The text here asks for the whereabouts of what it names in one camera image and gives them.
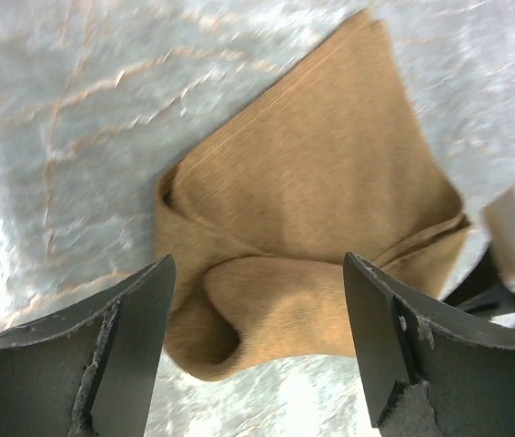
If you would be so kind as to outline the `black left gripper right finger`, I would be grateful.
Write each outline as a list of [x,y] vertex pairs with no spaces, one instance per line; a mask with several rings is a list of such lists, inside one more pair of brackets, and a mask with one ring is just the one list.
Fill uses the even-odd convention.
[[383,436],[515,436],[515,330],[434,300],[348,254],[348,318]]

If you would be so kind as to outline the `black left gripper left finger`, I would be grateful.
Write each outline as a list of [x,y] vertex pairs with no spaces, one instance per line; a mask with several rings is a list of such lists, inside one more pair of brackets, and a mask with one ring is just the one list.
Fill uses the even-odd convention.
[[141,436],[176,279],[171,257],[0,333],[0,436]]

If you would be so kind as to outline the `brown cloth napkin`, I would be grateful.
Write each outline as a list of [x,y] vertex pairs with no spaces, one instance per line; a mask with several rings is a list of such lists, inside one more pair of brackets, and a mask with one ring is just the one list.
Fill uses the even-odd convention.
[[203,381],[353,356],[345,255],[435,297],[470,229],[366,11],[170,169],[156,211],[177,265],[165,347]]

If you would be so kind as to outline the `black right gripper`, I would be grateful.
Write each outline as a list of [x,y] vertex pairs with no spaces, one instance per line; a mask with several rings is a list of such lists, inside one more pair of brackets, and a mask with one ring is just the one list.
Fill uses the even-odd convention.
[[515,330],[515,293],[503,284],[490,248],[443,301],[468,314]]

